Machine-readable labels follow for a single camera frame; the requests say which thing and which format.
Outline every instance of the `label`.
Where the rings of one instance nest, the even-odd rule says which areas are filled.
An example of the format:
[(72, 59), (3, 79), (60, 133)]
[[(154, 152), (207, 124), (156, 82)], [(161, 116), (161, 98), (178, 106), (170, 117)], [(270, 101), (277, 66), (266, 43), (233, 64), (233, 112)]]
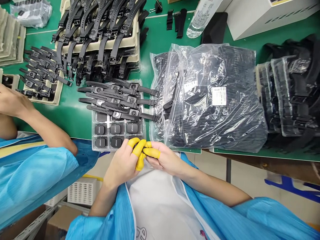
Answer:
[(227, 88), (226, 87), (213, 87), (212, 91), (212, 105), (213, 106), (226, 106), (227, 105)]
[(198, 81), (192, 81), (184, 85), (184, 92), (189, 92), (192, 88), (198, 86)]
[(26, 19), (29, 17), (29, 15), (30, 15), (30, 11), (26, 11), (26, 12), (20, 11), (17, 16), (17, 19)]

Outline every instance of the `plastic bottle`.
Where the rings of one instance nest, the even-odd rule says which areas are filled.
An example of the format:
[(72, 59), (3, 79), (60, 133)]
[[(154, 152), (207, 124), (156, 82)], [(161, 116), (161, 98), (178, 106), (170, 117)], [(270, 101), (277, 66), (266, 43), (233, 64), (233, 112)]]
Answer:
[(223, 0), (200, 0), (187, 30), (189, 38), (201, 35)]

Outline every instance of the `worker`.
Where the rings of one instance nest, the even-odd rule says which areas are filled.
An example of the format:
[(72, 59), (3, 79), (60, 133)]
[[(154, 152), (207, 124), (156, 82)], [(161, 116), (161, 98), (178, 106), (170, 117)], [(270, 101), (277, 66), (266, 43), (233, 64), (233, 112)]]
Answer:
[[(17, 138), (12, 117), (38, 134)], [(0, 84), (0, 230), (74, 183), (98, 156), (91, 141), (72, 141), (26, 96)]]
[(67, 240), (320, 239), (279, 202), (252, 199), (160, 142), (124, 140)]

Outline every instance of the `green workbench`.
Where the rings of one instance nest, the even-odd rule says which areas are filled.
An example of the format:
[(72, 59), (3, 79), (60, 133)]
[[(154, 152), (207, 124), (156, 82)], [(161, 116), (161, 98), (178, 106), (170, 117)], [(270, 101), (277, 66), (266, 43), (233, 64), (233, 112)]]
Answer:
[[(60, 13), (61, 1), (51, 1), (53, 7), (53, 13), (48, 25), (42, 29), (27, 29), (27, 37), (25, 43), (25, 49), (29, 50), (31, 46), (40, 48), (46, 46), (54, 49), (54, 44), (51, 44), (51, 37), (54, 32), (57, 31), (58, 22), (61, 18)], [(154, 0), (148, 0), (145, 9), (154, 8)], [(153, 69), (150, 61), (150, 53), (159, 54), (167, 52), (170, 49), (171, 43), (178, 45), (189, 45), (196, 47), (200, 44), (200, 37), (196, 39), (190, 39), (186, 36), (186, 30), (192, 19), (193, 12), (196, 9), (198, 0), (183, 0), (173, 4), (168, 4), (166, 0), (162, 1), (163, 11), (160, 14), (151, 13), (144, 23), (144, 27), (149, 27), (148, 36), (146, 41), (141, 47), (141, 62), (139, 73), (129, 75), (129, 79), (141, 79), (143, 86), (150, 87), (153, 80)], [(3, 8), (9, 11), (9, 4), (2, 5)], [(176, 38), (176, 32), (174, 30), (167, 31), (167, 12), (173, 9), (174, 12), (180, 11), (182, 8), (186, 8), (188, 11), (184, 35), (182, 39)], [(283, 43), (286, 39), (292, 38), (294, 40), (301, 40), (305, 36), (311, 33), (320, 33), (320, 12), (315, 13), (311, 17), (296, 22), (290, 25), (286, 25), (280, 28), (273, 29), (268, 32), (257, 34), (245, 39), (233, 41), (230, 31), (227, 28), (224, 36), (224, 42), (229, 43), (232, 46), (238, 46), (243, 48), (253, 49), (257, 52), (257, 63), (264, 62), (265, 56), (262, 52), (262, 46), (265, 43), (271, 42), (276, 44)], [(19, 68), (25, 68), (25, 63), (4, 67), (4, 73), (18, 74)], [(20, 82), (19, 89), (23, 88), (23, 83)], [(86, 109), (86, 104), (79, 103), (78, 98), (83, 97), (83, 93), (77, 92), (77, 86), (73, 84), (72, 87), (63, 86), (60, 105), (50, 106), (45, 104), (35, 103), (35, 107), (47, 118), (65, 130), (73, 138), (91, 139), (91, 111)], [(25, 122), (17, 119), (16, 123), (18, 129), (21, 131), (34, 132), (34, 130)], [(149, 129), (149, 123), (147, 122), (147, 136)], [(200, 150), (189, 150), (190, 152), (198, 152)], [(302, 159), (309, 161), (316, 161), (313, 155), (307, 155), (301, 152), (292, 154), (279, 154), (272, 150), (262, 149), (258, 154), (250, 154), (234, 151), (223, 151), (214, 149), (218, 153), (229, 154), (245, 154), (254, 156), (268, 156), (277, 158), (289, 158), (289, 159)]]

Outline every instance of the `hand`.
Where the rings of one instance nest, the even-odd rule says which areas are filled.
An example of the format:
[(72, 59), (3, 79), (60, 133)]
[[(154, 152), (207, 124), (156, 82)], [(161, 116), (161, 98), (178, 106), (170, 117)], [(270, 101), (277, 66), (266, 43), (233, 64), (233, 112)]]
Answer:
[(137, 176), (139, 171), (136, 170), (136, 164), (145, 144), (146, 140), (140, 141), (139, 138), (133, 138), (130, 141), (125, 139), (114, 154), (103, 183), (117, 188)]
[(35, 108), (26, 96), (0, 83), (0, 113), (23, 119), (33, 110)]
[(152, 148), (145, 148), (147, 161), (155, 169), (166, 171), (172, 176), (180, 175), (189, 165), (179, 158), (170, 148), (161, 142), (147, 142)]

